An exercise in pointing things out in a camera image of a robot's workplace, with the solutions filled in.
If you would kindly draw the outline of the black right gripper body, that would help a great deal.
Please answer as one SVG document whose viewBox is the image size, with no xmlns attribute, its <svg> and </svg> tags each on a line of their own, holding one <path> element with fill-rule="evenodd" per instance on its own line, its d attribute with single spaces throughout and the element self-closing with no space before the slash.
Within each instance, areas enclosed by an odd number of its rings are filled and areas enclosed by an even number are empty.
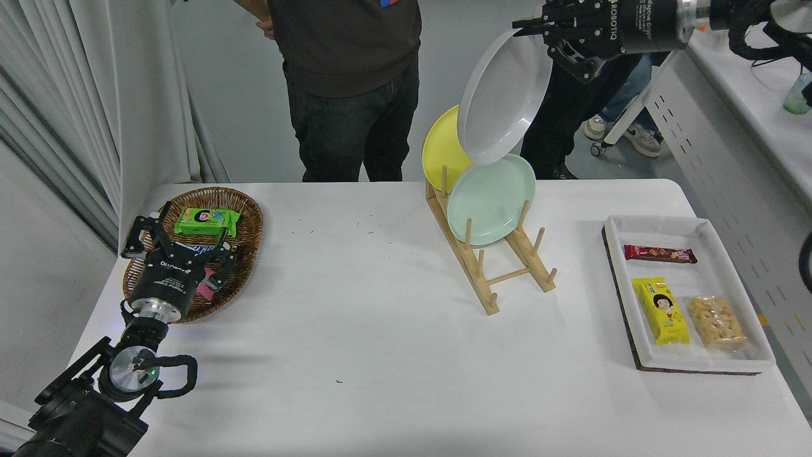
<svg viewBox="0 0 812 457">
<path fill-rule="evenodd" d="M 603 57 L 681 50 L 687 45 L 678 1 L 606 1 Z"/>
</svg>

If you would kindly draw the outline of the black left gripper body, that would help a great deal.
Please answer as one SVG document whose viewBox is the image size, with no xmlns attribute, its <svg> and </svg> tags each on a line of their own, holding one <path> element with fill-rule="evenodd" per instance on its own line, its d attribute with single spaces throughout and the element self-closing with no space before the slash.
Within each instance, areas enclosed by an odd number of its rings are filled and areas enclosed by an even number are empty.
<svg viewBox="0 0 812 457">
<path fill-rule="evenodd" d="M 200 255 L 188 247 L 153 249 L 129 295 L 131 309 L 136 313 L 187 313 L 209 260 L 211 253 Z"/>
</svg>

